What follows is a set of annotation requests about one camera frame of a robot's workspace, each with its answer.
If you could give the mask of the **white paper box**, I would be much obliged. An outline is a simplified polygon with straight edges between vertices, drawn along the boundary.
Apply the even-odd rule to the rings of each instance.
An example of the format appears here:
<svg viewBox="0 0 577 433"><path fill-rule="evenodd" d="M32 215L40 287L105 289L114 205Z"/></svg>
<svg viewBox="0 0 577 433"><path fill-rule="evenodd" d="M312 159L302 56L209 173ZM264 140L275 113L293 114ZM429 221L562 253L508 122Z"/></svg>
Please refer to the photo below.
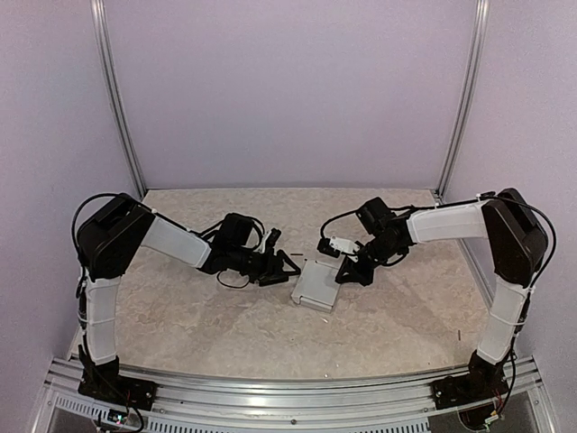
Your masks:
<svg viewBox="0 0 577 433"><path fill-rule="evenodd" d="M292 301L301 306L331 313L341 285L335 281L338 268L317 260L306 260L291 293Z"/></svg>

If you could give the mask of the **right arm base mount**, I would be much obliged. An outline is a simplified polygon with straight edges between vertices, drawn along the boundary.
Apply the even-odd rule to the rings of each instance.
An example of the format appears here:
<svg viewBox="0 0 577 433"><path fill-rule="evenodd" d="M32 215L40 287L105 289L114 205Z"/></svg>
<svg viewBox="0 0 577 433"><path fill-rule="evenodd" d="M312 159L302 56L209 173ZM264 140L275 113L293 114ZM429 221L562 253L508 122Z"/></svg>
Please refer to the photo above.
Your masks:
<svg viewBox="0 0 577 433"><path fill-rule="evenodd" d="M433 381L430 385L437 410L444 410L503 396L509 387L505 378L498 379L493 384L475 384L467 373L458 376L446 376Z"/></svg>

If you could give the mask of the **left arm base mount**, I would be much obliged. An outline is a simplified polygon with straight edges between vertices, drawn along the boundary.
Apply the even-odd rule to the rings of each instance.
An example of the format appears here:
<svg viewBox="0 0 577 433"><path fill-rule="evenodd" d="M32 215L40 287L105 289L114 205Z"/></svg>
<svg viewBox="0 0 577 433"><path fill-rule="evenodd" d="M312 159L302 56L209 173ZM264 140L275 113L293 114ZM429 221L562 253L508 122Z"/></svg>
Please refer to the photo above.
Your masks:
<svg viewBox="0 0 577 433"><path fill-rule="evenodd" d="M119 406L150 411L158 384L152 381L117 376L112 384L102 379L83 378L78 386L81 395Z"/></svg>

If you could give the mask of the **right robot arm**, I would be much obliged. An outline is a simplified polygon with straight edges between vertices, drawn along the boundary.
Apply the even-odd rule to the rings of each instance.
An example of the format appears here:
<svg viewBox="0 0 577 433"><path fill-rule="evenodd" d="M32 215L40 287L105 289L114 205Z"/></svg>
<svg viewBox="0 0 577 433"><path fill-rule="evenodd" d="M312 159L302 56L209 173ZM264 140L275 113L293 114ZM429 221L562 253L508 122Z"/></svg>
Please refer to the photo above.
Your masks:
<svg viewBox="0 0 577 433"><path fill-rule="evenodd" d="M398 264L417 244L466 238L488 241L496 288L490 318L472 355L481 365L461 381L467 399L482 399L497 382L489 365L498 366L509 355L527 320L536 279L546 265L549 240L537 209L516 189L504 189L429 207L389 207L382 198L373 198L353 214L370 241L363 244L323 235L318 244L320 252L343 258L335 278L338 283L368 286L377 267Z"/></svg>

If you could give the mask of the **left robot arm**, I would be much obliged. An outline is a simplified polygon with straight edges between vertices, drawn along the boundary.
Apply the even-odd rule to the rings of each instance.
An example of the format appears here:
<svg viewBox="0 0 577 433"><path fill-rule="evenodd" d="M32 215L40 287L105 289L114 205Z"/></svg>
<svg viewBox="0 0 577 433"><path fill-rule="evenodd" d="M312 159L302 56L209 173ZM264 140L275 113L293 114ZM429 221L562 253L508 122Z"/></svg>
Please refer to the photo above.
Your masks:
<svg viewBox="0 0 577 433"><path fill-rule="evenodd" d="M141 248L148 248L208 275L237 272L266 287L300 275L276 243L281 232L256 217L229 213L202 232L187 228L128 194L105 194L107 203L71 227L80 264L77 287L81 362L89 382L107 401L126 392L117 374L116 299L122 277Z"/></svg>

